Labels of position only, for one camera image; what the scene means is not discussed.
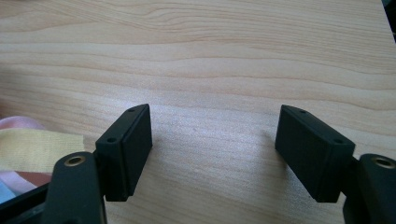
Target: fabric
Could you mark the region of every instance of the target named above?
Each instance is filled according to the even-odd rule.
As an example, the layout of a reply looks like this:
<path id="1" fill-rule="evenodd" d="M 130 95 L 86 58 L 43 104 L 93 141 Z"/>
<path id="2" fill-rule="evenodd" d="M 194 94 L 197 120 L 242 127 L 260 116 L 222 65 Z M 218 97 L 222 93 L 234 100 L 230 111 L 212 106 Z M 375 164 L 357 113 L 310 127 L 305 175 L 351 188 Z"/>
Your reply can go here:
<path id="1" fill-rule="evenodd" d="M 7 185 L 16 196 L 36 188 L 35 185 L 13 171 L 0 172 L 0 181 Z"/>
<path id="2" fill-rule="evenodd" d="M 0 203 L 15 197 L 15 194 L 0 180 Z"/>
<path id="3" fill-rule="evenodd" d="M 45 130 L 0 130 L 0 171 L 51 173 L 61 157 L 83 151 L 82 135 Z"/>

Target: wooden table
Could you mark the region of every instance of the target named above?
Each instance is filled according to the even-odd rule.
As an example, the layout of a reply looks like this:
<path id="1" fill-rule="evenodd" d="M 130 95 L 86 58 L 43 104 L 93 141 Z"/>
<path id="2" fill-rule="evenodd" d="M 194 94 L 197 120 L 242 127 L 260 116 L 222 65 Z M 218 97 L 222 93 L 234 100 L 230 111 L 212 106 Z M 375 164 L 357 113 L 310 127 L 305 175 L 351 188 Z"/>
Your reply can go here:
<path id="1" fill-rule="evenodd" d="M 135 196 L 109 223 L 343 223 L 276 154 L 282 104 L 396 158 L 396 48 L 379 0 L 0 0 L 0 116 L 85 136 L 151 106 Z"/>

